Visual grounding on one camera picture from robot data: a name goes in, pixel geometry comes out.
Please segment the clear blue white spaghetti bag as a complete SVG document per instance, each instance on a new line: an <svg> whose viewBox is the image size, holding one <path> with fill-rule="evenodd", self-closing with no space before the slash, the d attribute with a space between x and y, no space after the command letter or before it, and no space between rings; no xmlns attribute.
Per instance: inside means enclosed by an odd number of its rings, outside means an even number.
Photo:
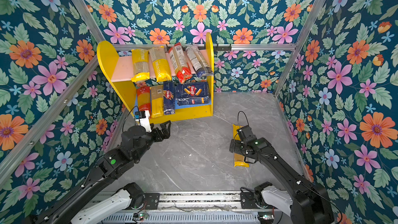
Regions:
<svg viewBox="0 0 398 224"><path fill-rule="evenodd" d="M186 47L186 53L195 70L197 77L205 78L207 76L213 75L210 65L200 52L197 45L188 45Z"/></svg>

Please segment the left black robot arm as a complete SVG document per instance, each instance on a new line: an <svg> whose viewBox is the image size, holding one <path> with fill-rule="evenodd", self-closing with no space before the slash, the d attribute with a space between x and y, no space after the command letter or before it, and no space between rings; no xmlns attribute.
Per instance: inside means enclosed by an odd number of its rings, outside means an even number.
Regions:
<svg viewBox="0 0 398 224"><path fill-rule="evenodd" d="M70 224L98 193L138 164L153 143L170 138L171 121L161 123L158 128L153 124L149 127L150 132L140 125L133 125L124 131L121 144L98 160L82 184L40 215L29 215L22 223Z"/></svg>

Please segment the blue Barilla rigatoni bag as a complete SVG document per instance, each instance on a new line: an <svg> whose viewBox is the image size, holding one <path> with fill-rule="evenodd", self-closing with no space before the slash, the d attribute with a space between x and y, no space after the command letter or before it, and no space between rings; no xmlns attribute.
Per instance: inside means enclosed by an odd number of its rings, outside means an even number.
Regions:
<svg viewBox="0 0 398 224"><path fill-rule="evenodd" d="M175 99L178 106L209 104L211 98L208 82L178 84Z"/></svg>

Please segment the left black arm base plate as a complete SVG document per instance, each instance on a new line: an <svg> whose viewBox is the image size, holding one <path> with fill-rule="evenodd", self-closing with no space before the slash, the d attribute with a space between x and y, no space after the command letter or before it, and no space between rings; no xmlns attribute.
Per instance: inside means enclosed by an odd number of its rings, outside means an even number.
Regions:
<svg viewBox="0 0 398 224"><path fill-rule="evenodd" d="M131 202L132 209L156 210L160 202L159 193L144 193L134 197Z"/></svg>

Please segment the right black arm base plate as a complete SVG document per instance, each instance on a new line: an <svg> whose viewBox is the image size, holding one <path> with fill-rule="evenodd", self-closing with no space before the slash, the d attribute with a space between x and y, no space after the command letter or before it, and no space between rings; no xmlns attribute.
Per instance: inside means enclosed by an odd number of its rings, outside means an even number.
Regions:
<svg viewBox="0 0 398 224"><path fill-rule="evenodd" d="M240 204L242 209L266 209L268 205L257 200L255 193L242 189L240 191Z"/></svg>

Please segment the blue Barilla spaghetti box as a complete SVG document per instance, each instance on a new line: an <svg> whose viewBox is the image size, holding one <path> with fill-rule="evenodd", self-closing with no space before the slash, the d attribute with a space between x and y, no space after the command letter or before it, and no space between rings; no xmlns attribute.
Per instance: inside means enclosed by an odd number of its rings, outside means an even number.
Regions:
<svg viewBox="0 0 398 224"><path fill-rule="evenodd" d="M164 115L175 114L175 83L163 83L163 109Z"/></svg>

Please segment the yellow spaghetti bag with barcode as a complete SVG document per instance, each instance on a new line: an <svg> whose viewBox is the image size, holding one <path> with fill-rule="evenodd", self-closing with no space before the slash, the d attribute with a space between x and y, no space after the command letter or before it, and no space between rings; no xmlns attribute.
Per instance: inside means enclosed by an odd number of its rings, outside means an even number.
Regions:
<svg viewBox="0 0 398 224"><path fill-rule="evenodd" d="M164 115L163 86L157 85L150 88L151 92L151 117L158 118Z"/></svg>

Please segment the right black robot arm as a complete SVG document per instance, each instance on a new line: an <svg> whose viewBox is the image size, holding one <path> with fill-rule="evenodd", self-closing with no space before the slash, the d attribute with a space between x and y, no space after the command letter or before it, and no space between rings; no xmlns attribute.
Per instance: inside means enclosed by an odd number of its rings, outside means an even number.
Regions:
<svg viewBox="0 0 398 224"><path fill-rule="evenodd" d="M273 206L294 224L332 224L335 222L327 190L297 173L265 138L257 138L249 125L236 130L230 152L259 162L282 184L283 190L265 182L250 192L259 207Z"/></svg>

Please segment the red ended spaghetti bag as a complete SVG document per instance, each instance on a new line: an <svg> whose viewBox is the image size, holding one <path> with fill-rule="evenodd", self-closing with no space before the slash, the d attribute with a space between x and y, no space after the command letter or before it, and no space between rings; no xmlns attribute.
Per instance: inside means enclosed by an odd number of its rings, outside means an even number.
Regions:
<svg viewBox="0 0 398 224"><path fill-rule="evenodd" d="M176 43L169 49L169 56L179 82L184 84L192 77L192 73L189 65L187 64L181 43Z"/></svg>

